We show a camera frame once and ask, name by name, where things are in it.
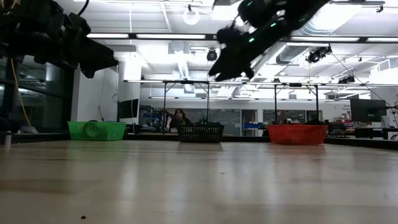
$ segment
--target person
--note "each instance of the person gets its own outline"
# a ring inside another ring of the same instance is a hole
[[[187,115],[182,109],[176,109],[174,115],[169,116],[167,119],[166,129],[167,131],[178,129],[181,124],[192,124],[192,122],[187,118]]]

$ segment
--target table surface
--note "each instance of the table surface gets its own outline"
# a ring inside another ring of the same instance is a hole
[[[15,144],[0,223],[395,224],[397,174],[394,151],[327,144]]]

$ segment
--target desk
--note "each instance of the desk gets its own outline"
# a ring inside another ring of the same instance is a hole
[[[397,132],[398,128],[356,128],[355,138],[383,138],[388,140],[389,132]]]

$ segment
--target green basket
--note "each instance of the green basket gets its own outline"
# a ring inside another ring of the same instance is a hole
[[[126,124],[112,122],[68,122],[72,140],[122,140]]]

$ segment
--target cable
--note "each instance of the cable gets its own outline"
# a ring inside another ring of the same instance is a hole
[[[26,115],[26,110],[25,110],[24,102],[22,102],[21,93],[19,93],[18,79],[17,79],[17,75],[16,75],[16,72],[15,72],[15,67],[14,67],[14,59],[11,59],[11,67],[12,67],[12,74],[14,75],[14,79],[15,79],[15,86],[17,87],[17,90],[18,90],[19,101],[21,101],[21,106],[22,106],[22,110],[24,111],[25,119],[26,119],[27,124],[29,125],[29,127],[32,127],[30,125],[29,118]]]
[[[373,94],[375,94],[380,100],[384,100],[383,98],[381,98],[377,93],[375,93],[371,88],[369,88],[365,83],[363,83],[361,80],[359,80],[355,75],[354,75],[354,73],[353,72],[351,72],[337,57],[336,57],[336,55],[334,55],[333,53],[331,53],[333,56],[334,56],[334,58],[336,58],[336,60],[352,75],[352,76],[354,76],[354,78],[356,78],[363,86],[365,86],[370,92],[372,92]],[[385,102],[386,102],[386,104],[389,106],[389,107],[392,107],[386,100],[384,100]],[[396,121],[396,125],[397,125],[397,128],[398,128],[398,121],[397,121],[397,118],[396,118],[396,115],[395,115],[395,111],[392,111],[393,113],[392,113],[392,115],[394,116],[394,120]]]
[[[119,94],[118,94],[118,92],[119,92],[119,65],[117,65],[116,66],[116,74],[117,74],[117,77],[116,77],[116,93],[114,94],[114,95],[112,95],[112,102],[118,102],[119,101]]]
[[[101,95],[99,96],[99,103],[98,103],[99,115],[101,116],[102,122],[104,121],[104,118],[102,117],[102,112],[101,112],[101,102],[104,93],[104,84],[105,84],[105,73],[104,73],[104,78],[102,79]]]
[[[88,3],[90,2],[90,0],[86,0],[85,5],[83,6],[83,8],[80,10],[80,12],[77,14],[78,16],[82,15],[83,12],[86,10]]]

